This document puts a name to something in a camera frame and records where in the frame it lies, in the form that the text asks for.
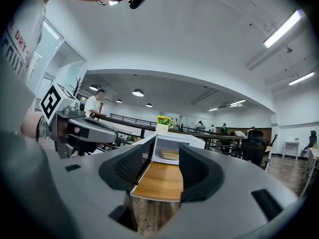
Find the black office chair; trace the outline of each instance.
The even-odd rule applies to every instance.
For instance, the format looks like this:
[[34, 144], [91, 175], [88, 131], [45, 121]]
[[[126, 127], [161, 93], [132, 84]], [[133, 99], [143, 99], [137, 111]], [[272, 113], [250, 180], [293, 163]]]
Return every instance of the black office chair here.
[[263, 157], [267, 148], [267, 142], [264, 140], [264, 133], [259, 130], [251, 130], [247, 139], [243, 139], [241, 149], [243, 152], [243, 159], [251, 161], [255, 165], [266, 169], [270, 159], [266, 159], [265, 165], [262, 166]]
[[[308, 148], [312, 148], [314, 146], [314, 143], [317, 141], [317, 132], [312, 130], [310, 131], [310, 136], [309, 136], [309, 144], [301, 151], [300, 157], [304, 157], [304, 155], [308, 152]], [[306, 163], [306, 160], [303, 161], [301, 164], [301, 167]]]

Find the person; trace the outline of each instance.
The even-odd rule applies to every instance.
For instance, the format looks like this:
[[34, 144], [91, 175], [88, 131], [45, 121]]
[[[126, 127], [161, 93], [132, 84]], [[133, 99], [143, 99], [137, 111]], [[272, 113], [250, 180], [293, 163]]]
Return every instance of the person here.
[[246, 137], [248, 137], [248, 134], [249, 134], [249, 132], [250, 132], [251, 130], [255, 130], [255, 127], [252, 126], [250, 129], [248, 129], [248, 130], [246, 131]]
[[234, 131], [234, 132], [230, 132], [229, 135], [235, 135], [235, 136], [243, 136], [245, 137], [246, 135], [242, 132], [242, 131]]
[[98, 111], [101, 105], [101, 101], [103, 101], [104, 98], [105, 98], [104, 90], [98, 90], [95, 96], [89, 97], [84, 107], [85, 116], [88, 118], [92, 117], [92, 115], [94, 115], [94, 117], [106, 116], [105, 114], [102, 114]]
[[[6, 131], [20, 131], [23, 135], [31, 138], [36, 137], [37, 128], [39, 128], [39, 136], [48, 135], [48, 125], [42, 117], [42, 113], [27, 110], [31, 105], [32, 98], [34, 99], [34, 95], [25, 85], [29, 77], [30, 61], [38, 43], [41, 41], [42, 24], [48, 1], [24, 0], [1, 36], [0, 97], [5, 107], [19, 106], [20, 109], [15, 110], [14, 113], [11, 112], [11, 114], [9, 109], [5, 111], [5, 116], [0, 119], [0, 127]], [[103, 5], [109, 0], [83, 1], [93, 1]], [[13, 84], [13, 86], [20, 86], [20, 88], [9, 92], [8, 83]], [[21, 100], [21, 92], [24, 93], [24, 100], [18, 102]], [[5, 119], [6, 116], [14, 116], [15, 121], [8, 121]], [[67, 134], [67, 123], [64, 121], [58, 123], [59, 136]], [[79, 130], [78, 127], [74, 129], [75, 133], [78, 133]]]
[[214, 125], [211, 125], [209, 131], [212, 132], [212, 133], [215, 133], [215, 132], [216, 132]]
[[201, 122], [201, 120], [198, 122], [198, 124], [195, 126], [196, 129], [198, 130], [205, 130], [205, 125], [203, 124], [203, 122]]
[[223, 124], [223, 126], [220, 129], [220, 132], [222, 134], [228, 134], [228, 129], [227, 129], [226, 123]]

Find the beige basket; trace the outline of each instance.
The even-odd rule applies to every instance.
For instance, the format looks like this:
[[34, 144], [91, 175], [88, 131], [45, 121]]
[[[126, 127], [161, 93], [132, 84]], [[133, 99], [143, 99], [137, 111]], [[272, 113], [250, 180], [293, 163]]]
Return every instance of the beige basket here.
[[170, 149], [163, 149], [161, 151], [161, 157], [164, 159], [169, 159], [169, 160], [178, 160], [179, 152], [175, 150], [170, 150]]

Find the flower pot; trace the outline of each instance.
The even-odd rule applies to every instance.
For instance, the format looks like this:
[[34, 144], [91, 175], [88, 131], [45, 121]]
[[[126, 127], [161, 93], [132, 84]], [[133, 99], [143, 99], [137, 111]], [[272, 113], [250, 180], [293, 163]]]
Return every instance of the flower pot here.
[[158, 132], [158, 133], [166, 133], [166, 132], [168, 132], [168, 125], [157, 124], [155, 132]]

